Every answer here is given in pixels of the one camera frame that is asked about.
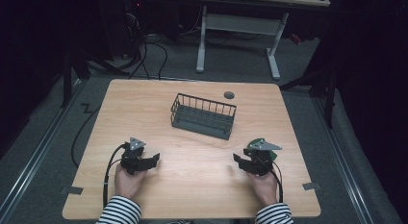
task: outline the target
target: hand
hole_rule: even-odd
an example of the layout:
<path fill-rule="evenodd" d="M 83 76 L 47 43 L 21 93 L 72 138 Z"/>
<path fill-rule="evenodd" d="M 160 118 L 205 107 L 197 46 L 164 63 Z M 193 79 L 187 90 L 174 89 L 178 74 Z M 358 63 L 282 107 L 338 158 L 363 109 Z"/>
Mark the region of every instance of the hand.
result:
<path fill-rule="evenodd" d="M 119 163 L 115 173 L 116 195 L 134 200 L 140 188 L 141 181 L 146 174 L 147 170 L 144 170 L 135 172 L 135 175 L 131 175 Z"/>
<path fill-rule="evenodd" d="M 276 179 L 272 173 L 269 172 L 261 177 L 248 172 L 246 172 L 246 175 L 248 175 L 256 195 L 264 206 L 269 206 L 278 202 L 276 199 L 276 189 L 278 183 L 276 182 Z"/>

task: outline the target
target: black and white striped sleeve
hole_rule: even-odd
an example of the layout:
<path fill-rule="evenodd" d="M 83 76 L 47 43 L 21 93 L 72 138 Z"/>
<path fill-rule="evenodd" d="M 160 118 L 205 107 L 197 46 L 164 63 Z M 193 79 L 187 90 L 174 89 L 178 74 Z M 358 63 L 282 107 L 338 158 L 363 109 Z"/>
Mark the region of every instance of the black and white striped sleeve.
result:
<path fill-rule="evenodd" d="M 292 213 L 285 203 L 276 203 L 258 211 L 255 222 L 256 224 L 293 223 Z"/>
<path fill-rule="evenodd" d="M 140 221 L 141 209 L 139 204 L 132 200 L 113 196 L 102 212 L 96 224 L 101 223 L 128 223 L 137 224 Z"/>

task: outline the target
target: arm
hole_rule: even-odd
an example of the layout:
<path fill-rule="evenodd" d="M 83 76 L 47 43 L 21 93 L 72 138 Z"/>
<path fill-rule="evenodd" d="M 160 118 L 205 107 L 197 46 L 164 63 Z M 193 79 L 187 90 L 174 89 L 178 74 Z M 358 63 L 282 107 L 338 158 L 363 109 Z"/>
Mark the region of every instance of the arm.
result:
<path fill-rule="evenodd" d="M 147 170 L 130 175 L 120 164 L 115 173 L 115 196 L 96 223 L 139 223 L 141 209 L 134 200 Z"/>
<path fill-rule="evenodd" d="M 270 172 L 262 177 L 248 172 L 246 175 L 248 175 L 259 200 L 264 205 L 264 208 L 256 214 L 256 223 L 293 223 L 292 213 L 288 205 L 277 202 L 275 177 Z"/>

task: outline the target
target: black metal basket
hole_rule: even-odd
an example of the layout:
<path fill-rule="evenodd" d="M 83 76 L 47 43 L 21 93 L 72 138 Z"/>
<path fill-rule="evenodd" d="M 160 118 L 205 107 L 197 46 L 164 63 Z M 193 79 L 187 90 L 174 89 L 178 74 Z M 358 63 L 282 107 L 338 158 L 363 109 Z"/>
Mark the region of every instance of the black metal basket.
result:
<path fill-rule="evenodd" d="M 229 139 L 237 107 L 178 93 L 171 107 L 171 126 Z"/>

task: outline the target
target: black tape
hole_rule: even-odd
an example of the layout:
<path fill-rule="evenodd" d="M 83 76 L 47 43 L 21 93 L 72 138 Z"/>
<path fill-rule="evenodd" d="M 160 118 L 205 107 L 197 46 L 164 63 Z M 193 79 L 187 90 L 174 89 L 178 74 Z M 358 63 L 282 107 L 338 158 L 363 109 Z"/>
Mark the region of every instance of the black tape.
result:
<path fill-rule="evenodd" d="M 303 188 L 305 190 L 309 190 L 309 189 L 319 190 L 321 189 L 321 186 L 320 186 L 320 183 L 308 183 L 308 184 L 303 184 Z"/>
<path fill-rule="evenodd" d="M 82 190 L 84 190 L 81 187 L 63 187 L 61 189 L 60 194 L 68 194 L 68 193 L 72 193 L 72 194 L 78 194 L 80 195 L 82 193 Z"/>

